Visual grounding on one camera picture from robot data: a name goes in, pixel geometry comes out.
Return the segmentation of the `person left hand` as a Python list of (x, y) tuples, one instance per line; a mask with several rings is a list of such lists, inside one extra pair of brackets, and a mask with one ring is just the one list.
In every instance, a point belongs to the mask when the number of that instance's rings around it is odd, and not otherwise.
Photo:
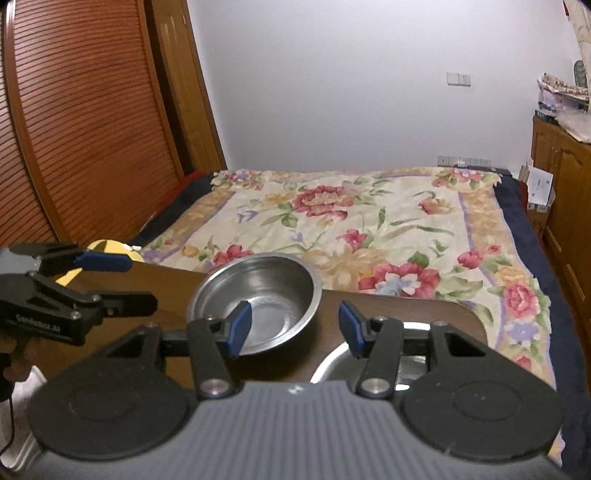
[(38, 337), (26, 337), (17, 340), (1, 333), (1, 353), (10, 357), (10, 364), (3, 369), (3, 376), (10, 382), (25, 381), (41, 350), (42, 340)]

